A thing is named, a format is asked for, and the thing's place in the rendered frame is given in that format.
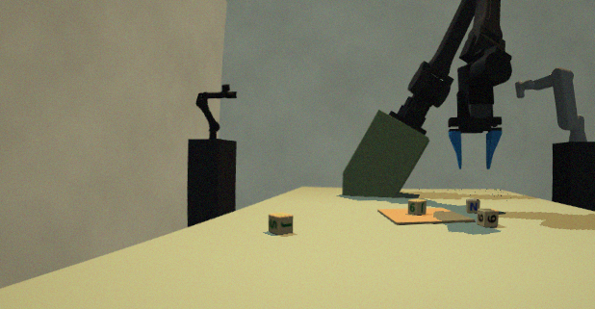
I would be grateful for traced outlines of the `beige letter block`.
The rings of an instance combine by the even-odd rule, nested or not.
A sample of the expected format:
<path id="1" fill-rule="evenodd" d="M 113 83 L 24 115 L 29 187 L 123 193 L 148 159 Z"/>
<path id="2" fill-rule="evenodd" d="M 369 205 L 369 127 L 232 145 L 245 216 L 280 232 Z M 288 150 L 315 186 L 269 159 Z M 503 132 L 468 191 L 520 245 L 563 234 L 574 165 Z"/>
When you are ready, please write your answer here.
<path id="1" fill-rule="evenodd" d="M 293 215 L 269 214 L 269 232 L 277 235 L 293 233 Z"/>
<path id="2" fill-rule="evenodd" d="M 427 212 L 427 201 L 422 199 L 408 200 L 408 214 L 423 215 Z"/>
<path id="3" fill-rule="evenodd" d="M 478 209 L 477 225 L 483 227 L 498 226 L 499 211 L 494 209 Z"/>
<path id="4" fill-rule="evenodd" d="M 466 199 L 466 212 L 467 213 L 477 213 L 478 209 L 480 208 L 480 200 L 479 199 Z"/>

